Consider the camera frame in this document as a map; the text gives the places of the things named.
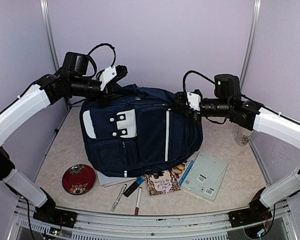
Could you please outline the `navy blue student backpack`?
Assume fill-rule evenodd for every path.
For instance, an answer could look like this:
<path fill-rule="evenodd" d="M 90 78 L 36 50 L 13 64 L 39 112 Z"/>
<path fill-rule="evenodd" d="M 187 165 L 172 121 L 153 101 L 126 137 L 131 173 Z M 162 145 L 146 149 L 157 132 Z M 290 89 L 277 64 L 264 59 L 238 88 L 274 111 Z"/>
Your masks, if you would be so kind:
<path fill-rule="evenodd" d="M 108 177 L 132 178 L 175 167 L 202 145 L 200 121 L 174 93 L 135 84 L 107 102 L 86 100 L 79 113 L 88 161 Z"/>

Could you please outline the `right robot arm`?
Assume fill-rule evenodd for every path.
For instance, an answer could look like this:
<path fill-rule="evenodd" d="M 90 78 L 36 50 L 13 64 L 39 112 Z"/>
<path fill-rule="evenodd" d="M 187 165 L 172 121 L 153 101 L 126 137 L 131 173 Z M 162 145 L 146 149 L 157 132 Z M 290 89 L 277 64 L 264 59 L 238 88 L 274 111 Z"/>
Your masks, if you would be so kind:
<path fill-rule="evenodd" d="M 276 112 L 264 104 L 241 93 L 240 80 L 232 74 L 218 74 L 210 83 L 214 85 L 215 98 L 204 98 L 196 90 L 186 90 L 186 79 L 190 74 L 209 80 L 205 75 L 189 70 L 182 78 L 181 99 L 186 112 L 210 120 L 220 117 L 248 130 L 277 138 L 300 150 L 300 122 Z M 249 203 L 246 218 L 256 222 L 277 202 L 300 192 L 300 167 L 270 186 L 259 190 Z"/>

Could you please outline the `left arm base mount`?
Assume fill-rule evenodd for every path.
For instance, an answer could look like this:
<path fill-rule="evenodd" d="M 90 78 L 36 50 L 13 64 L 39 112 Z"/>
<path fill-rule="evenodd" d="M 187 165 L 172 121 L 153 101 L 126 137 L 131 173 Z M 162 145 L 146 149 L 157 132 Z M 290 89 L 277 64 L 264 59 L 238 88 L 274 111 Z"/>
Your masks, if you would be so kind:
<path fill-rule="evenodd" d="M 55 207 L 40 207 L 35 209 L 33 218 L 44 223 L 73 229 L 77 213 Z"/>

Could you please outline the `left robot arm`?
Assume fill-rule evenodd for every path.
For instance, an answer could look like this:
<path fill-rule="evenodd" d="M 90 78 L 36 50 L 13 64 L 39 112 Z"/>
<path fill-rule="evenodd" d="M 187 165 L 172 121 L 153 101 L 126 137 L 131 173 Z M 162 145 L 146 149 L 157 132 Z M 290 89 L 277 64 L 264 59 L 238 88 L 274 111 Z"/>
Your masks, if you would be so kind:
<path fill-rule="evenodd" d="M 107 100 L 119 89 L 118 81 L 126 77 L 124 65 L 112 63 L 101 73 L 87 75 L 88 65 L 97 69 L 90 54 L 67 52 L 62 67 L 54 74 L 46 74 L 34 81 L 12 103 L 0 112 L 0 181 L 31 202 L 36 213 L 53 223 L 60 218 L 60 211 L 54 200 L 18 171 L 4 150 L 6 140 L 35 114 L 53 105 L 60 99 L 84 97 Z"/>

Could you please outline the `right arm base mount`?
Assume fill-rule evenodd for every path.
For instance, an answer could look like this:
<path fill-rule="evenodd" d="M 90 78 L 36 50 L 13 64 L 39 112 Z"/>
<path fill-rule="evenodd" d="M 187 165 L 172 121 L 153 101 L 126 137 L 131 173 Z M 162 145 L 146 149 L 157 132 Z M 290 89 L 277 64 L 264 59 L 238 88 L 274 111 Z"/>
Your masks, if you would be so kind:
<path fill-rule="evenodd" d="M 273 217 L 270 208 L 265 207 L 259 201 L 251 202 L 248 208 L 230 211 L 228 216 L 233 228 L 258 223 Z"/>

